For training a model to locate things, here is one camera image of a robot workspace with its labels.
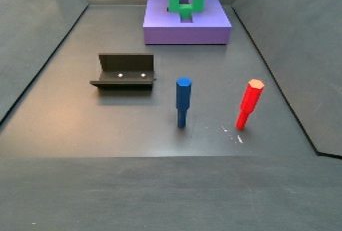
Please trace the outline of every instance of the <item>black bracket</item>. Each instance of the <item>black bracket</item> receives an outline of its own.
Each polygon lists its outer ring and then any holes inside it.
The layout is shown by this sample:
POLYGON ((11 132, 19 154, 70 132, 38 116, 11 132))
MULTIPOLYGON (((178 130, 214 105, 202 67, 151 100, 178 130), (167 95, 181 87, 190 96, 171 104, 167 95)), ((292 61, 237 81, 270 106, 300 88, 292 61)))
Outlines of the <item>black bracket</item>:
POLYGON ((154 54, 149 53, 101 53, 102 75, 91 84, 103 89, 121 87, 147 87, 153 89, 155 81, 154 54))

